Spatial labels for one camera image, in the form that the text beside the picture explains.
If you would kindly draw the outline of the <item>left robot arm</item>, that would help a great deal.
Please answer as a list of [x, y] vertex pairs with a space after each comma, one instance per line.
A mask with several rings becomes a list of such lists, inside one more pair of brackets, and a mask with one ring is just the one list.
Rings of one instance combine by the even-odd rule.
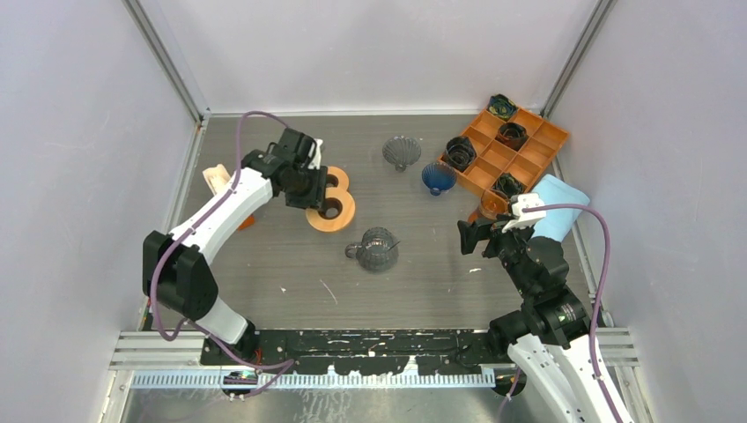
[[211, 263], [240, 223], [279, 195], [288, 207], [320, 208], [328, 174], [322, 153], [322, 140], [286, 128], [267, 149], [243, 156], [227, 188], [192, 217], [144, 239], [144, 294], [220, 339], [237, 364], [255, 356], [255, 326], [220, 298]]

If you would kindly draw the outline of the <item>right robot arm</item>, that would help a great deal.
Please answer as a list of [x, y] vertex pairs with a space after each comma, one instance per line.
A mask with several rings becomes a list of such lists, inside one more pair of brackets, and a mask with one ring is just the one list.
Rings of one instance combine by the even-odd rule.
[[522, 298], [519, 310], [489, 323], [492, 356], [514, 362], [561, 422], [630, 422], [592, 335], [592, 317], [568, 288], [560, 241], [534, 227], [507, 228], [509, 218], [460, 220], [461, 252], [486, 241]]

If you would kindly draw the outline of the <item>grey transparent dripper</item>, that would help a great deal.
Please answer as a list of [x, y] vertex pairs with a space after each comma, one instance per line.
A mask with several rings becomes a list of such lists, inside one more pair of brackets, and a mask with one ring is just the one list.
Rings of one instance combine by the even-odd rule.
[[421, 157], [422, 149], [414, 137], [395, 136], [382, 147], [382, 157], [391, 164], [395, 171], [404, 172]]

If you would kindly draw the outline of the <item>wooden ring dripper stand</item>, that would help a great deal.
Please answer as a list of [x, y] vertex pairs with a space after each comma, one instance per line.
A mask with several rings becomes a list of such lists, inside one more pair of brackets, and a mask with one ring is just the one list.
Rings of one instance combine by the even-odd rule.
[[356, 203], [349, 191], [342, 188], [327, 188], [322, 206], [307, 209], [307, 223], [317, 231], [334, 233], [345, 229], [356, 214]]

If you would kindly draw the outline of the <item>grey glass mug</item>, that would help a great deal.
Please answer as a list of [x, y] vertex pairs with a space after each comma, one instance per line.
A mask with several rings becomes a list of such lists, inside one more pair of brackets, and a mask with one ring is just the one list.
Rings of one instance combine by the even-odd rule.
[[355, 259], [359, 266], [371, 273], [392, 269], [398, 262], [400, 241], [385, 227], [367, 229], [360, 242], [345, 247], [345, 256]]

